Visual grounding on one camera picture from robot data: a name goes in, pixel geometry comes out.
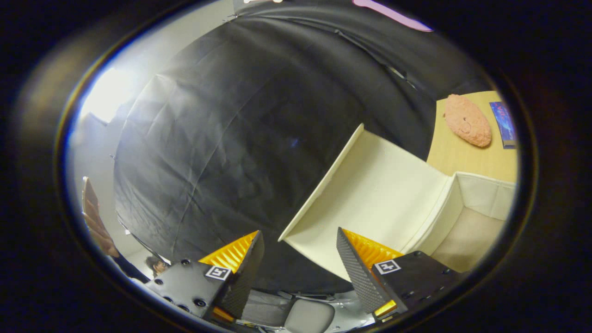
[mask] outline white wall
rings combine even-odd
[[[170,58],[203,34],[223,24],[223,20],[233,13],[232,0],[219,0],[201,8],[193,8],[163,23],[162,28],[144,34],[105,68],[116,68],[130,77],[127,87],[130,93],[127,101],[118,108],[115,118],[106,126],[90,115],[81,116],[76,123],[67,152],[67,162],[73,165],[71,169],[74,170],[70,180],[76,184],[76,193],[73,195],[81,203],[82,177],[88,176],[99,199],[105,227],[126,258],[130,255],[140,258],[139,253],[145,249],[131,235],[125,235],[115,212],[115,161],[110,155],[115,155],[125,118],[143,87]]]

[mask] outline yellow ridged pad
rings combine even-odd
[[[391,312],[392,310],[394,310],[397,307],[397,304],[395,303],[394,300],[390,300],[389,302],[387,302],[385,305],[381,306],[380,308],[378,308],[376,311],[374,311],[374,314],[377,317],[380,317],[386,313]]]
[[[403,255],[383,244],[377,243],[364,236],[360,236],[357,233],[353,233],[343,228],[342,230],[360,256],[364,266],[366,266],[369,271],[372,271],[372,265],[377,262],[383,262]]]
[[[232,318],[231,315],[228,314],[228,312],[220,309],[219,307],[215,306],[214,310],[212,311],[212,313],[214,314],[214,316],[227,321],[227,322],[233,322],[234,318]]]
[[[208,265],[226,267],[231,269],[232,273],[236,273],[258,232],[258,230],[252,232],[208,254],[204,258],[201,258],[200,262]]]

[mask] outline book cover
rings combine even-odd
[[[516,148],[516,131],[512,125],[510,113],[502,102],[490,102],[491,110],[497,120],[497,126],[500,128],[501,141],[504,149]]]

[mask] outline pink foam object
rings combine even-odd
[[[433,31],[433,29],[429,28],[425,24],[418,22],[416,20],[412,20],[409,17],[403,16],[403,15],[395,12],[391,8],[383,6],[383,5],[381,5],[377,2],[374,2],[372,0],[353,0],[353,4],[356,6],[360,6],[360,7],[370,8],[370,9],[377,11],[382,15],[388,16],[388,17],[392,18],[393,20],[395,20],[403,25],[406,25],[412,29],[419,30],[419,31],[425,31],[425,32]]]
[[[467,97],[450,95],[444,112],[446,124],[458,136],[478,147],[491,143],[489,122],[477,105]]]

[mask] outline light source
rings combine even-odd
[[[81,116],[92,114],[107,125],[119,106],[130,95],[131,79],[124,72],[109,68],[94,82],[81,108]]]

